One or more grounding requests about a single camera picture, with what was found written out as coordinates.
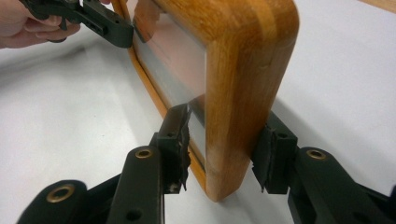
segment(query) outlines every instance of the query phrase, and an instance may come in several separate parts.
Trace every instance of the metal rivet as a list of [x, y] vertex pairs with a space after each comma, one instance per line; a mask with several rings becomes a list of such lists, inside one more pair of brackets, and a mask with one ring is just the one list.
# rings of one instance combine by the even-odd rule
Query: metal rivet
[[324, 154], [321, 151], [314, 150], [314, 149], [309, 149], [306, 151], [306, 154], [308, 154], [309, 157], [315, 160], [324, 160], [326, 159], [326, 154]]
[[75, 191], [75, 187], [72, 184], [65, 184], [56, 189], [53, 189], [47, 195], [47, 202], [49, 203], [59, 203], [68, 199], [70, 196], [73, 195]]
[[139, 159], [145, 159], [152, 156], [152, 152], [149, 149], [142, 149], [136, 152], [136, 157]]

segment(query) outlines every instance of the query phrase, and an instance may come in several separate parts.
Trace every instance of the wooden frame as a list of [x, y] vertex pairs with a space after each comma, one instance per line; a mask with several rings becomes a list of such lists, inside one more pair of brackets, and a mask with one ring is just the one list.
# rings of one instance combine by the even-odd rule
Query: wooden frame
[[[154, 1], [205, 46], [205, 160], [191, 150], [191, 169], [206, 195], [222, 200], [239, 188], [275, 100], [298, 33], [295, 5], [292, 0], [139, 1]], [[112, 3], [131, 19], [123, 0]], [[129, 52], [164, 115], [167, 103], [158, 83], [134, 48]]]
[[375, 7], [385, 9], [386, 11], [396, 13], [396, 0], [360, 0]]

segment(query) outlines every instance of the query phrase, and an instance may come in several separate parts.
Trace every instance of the black clamp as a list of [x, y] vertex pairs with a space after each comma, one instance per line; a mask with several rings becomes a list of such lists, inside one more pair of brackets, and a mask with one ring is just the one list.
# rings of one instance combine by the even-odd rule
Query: black clamp
[[396, 187], [386, 196], [357, 184], [329, 152], [298, 148], [272, 112], [251, 159], [262, 190], [289, 192], [294, 223], [396, 223]]
[[38, 20], [50, 15], [62, 17], [60, 25], [67, 30], [66, 20], [84, 23], [108, 42], [120, 48], [132, 46], [134, 27], [117, 13], [104, 7], [98, 0], [20, 0]]
[[170, 108], [149, 145], [128, 153], [120, 175], [88, 190], [78, 180], [46, 187], [18, 223], [163, 223], [163, 195], [186, 188], [190, 113], [187, 105]]

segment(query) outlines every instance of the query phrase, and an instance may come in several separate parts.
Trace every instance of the white surface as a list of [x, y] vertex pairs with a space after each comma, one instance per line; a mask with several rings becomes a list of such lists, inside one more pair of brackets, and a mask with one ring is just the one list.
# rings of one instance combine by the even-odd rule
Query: white surface
[[[331, 152], [358, 182], [396, 183], [396, 16], [358, 1], [297, 0], [301, 29], [274, 105], [300, 146]], [[161, 117], [124, 49], [81, 30], [62, 44], [0, 50], [0, 223], [61, 179], [91, 188], [121, 171]], [[285, 196], [210, 202], [193, 175], [165, 197], [167, 223], [292, 223]]]

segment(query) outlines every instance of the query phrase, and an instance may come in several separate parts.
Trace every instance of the glass pane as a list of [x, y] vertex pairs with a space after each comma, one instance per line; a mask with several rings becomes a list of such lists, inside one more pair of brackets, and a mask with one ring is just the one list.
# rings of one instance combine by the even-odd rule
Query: glass pane
[[191, 102], [189, 124], [197, 157], [205, 157], [205, 46], [151, 0], [127, 3], [134, 23], [134, 50], [169, 108]]

